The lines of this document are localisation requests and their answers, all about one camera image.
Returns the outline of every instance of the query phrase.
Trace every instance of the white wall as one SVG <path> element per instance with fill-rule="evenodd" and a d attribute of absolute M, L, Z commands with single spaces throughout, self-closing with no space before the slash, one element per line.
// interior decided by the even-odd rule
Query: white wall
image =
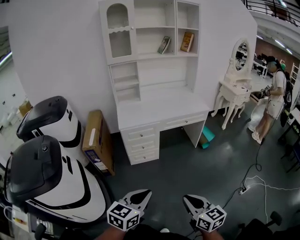
<path fill-rule="evenodd" d="M 240 38 L 248 39 L 248 57 L 253 59 L 257 24 L 240 0 L 203 0 L 201 3 L 199 68 L 195 91 L 213 109 L 220 88 L 219 81 L 224 79 L 234 45 Z"/>
<path fill-rule="evenodd" d="M 64 96 L 85 125 L 101 109 L 118 131 L 101 34 L 99 0 L 14 0 L 9 40 L 17 73 L 34 105 Z"/>
<path fill-rule="evenodd" d="M 4 110 L 10 112 L 11 107 L 19 107 L 26 98 L 20 79 L 15 71 L 14 62 L 11 61 L 0 71 L 0 119 Z"/>
<path fill-rule="evenodd" d="M 17 73 L 32 104 L 64 96 L 79 120 L 101 109 L 118 131 L 116 106 L 102 40 L 99 0 L 14 0 L 9 38 Z M 248 37 L 255 49 L 256 22 L 240 0 L 194 0 L 201 4 L 199 92 L 212 109 L 234 44 Z"/>

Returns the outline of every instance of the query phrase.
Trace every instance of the gray floor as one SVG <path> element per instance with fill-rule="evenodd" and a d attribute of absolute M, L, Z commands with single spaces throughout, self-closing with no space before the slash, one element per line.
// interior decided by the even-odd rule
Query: gray floor
<path fill-rule="evenodd" d="M 161 132 L 159 160 L 134 166 L 129 163 L 120 134 L 113 134 L 116 175 L 108 177 L 107 181 L 116 199 L 122 198 L 129 191 L 151 189 L 153 195 L 144 223 L 156 229 L 167 227 L 171 232 L 182 235 L 190 233 L 190 216 L 182 204 L 183 195 L 201 195 L 223 207 L 232 192 L 240 186 L 248 167 L 255 163 L 259 145 L 247 130 L 253 107 L 253 103 L 248 103 L 241 118 L 237 119 L 236 116 L 224 131 L 221 129 L 224 121 L 221 114 L 214 118 L 209 117 L 206 126 L 216 137 L 206 150 L 194 148 L 181 128 Z M 262 165 L 262 171 L 252 168 L 248 177 L 258 175 L 267 184 L 278 188 L 300 187 L 300 172 L 285 173 L 291 162 L 280 160 L 284 147 L 277 143 L 277 139 L 285 128 L 276 121 L 259 151 L 258 162 Z M 288 139 L 295 139 L 292 131 Z M 286 229 L 299 203 L 298 190 L 280 191 L 268 188 L 268 217 L 270 218 L 272 211 L 277 211 L 283 217 L 282 225 L 272 226 L 271 229 Z M 240 223 L 247 224 L 253 218 L 265 222 L 264 187 L 252 186 L 242 196 L 236 193 L 225 210 L 227 219 L 219 232 L 226 240 L 234 239 Z M 95 237 L 101 233 L 103 227 L 95 226 L 88 232 Z"/>

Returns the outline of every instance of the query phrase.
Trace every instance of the person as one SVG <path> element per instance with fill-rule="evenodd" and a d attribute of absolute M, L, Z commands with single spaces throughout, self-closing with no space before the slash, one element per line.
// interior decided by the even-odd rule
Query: person
<path fill-rule="evenodd" d="M 249 125 L 248 129 L 252 131 L 252 138 L 259 144 L 268 133 L 270 125 L 276 119 L 284 106 L 284 95 L 286 88 L 286 77 L 284 74 L 285 64 L 280 64 L 277 59 L 272 56 L 267 57 L 268 71 L 273 73 L 272 86 L 268 91 L 269 101 L 264 110 L 263 117 L 259 124 L 254 127 Z"/>
<path fill-rule="evenodd" d="M 216 231 L 205 232 L 201 231 L 203 240 L 224 240 L 223 237 Z M 124 232 L 113 226 L 104 231 L 95 240 L 189 240 L 182 235 L 171 233 L 164 228 L 161 232 L 151 228 L 148 225 L 139 224 L 134 230 Z"/>

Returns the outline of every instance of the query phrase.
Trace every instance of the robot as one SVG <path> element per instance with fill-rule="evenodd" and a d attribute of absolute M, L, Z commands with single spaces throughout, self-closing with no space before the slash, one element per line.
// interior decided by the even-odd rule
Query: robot
<path fill-rule="evenodd" d="M 126 194 L 107 210 L 107 222 L 122 231 L 136 227 L 144 215 L 143 211 L 151 195 L 152 192 L 145 189 Z M 192 215 L 190 223 L 195 231 L 200 229 L 210 233 L 224 224 L 226 212 L 219 205 L 211 204 L 206 198 L 185 195 L 183 203 L 188 213 Z"/>
<path fill-rule="evenodd" d="M 26 141 L 11 155 L 4 189 L 7 201 L 23 212 L 70 228 L 105 220 L 113 202 L 105 179 L 47 135 Z"/>
<path fill-rule="evenodd" d="M 51 97 L 36 104 L 24 116 L 16 134 L 24 142 L 49 135 L 56 138 L 83 167 L 89 163 L 82 151 L 84 129 L 62 96 Z"/>

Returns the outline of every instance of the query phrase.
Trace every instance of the black chair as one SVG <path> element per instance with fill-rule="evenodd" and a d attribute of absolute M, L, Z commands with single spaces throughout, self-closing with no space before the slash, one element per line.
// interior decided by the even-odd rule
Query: black chair
<path fill-rule="evenodd" d="M 282 218 L 276 213 L 272 212 L 271 219 L 267 224 L 262 223 L 258 219 L 253 219 L 247 226 L 240 224 L 239 228 L 242 232 L 238 235 L 236 240 L 269 240 L 272 239 L 273 232 L 269 229 L 269 226 L 276 223 L 278 226 L 281 225 Z"/>

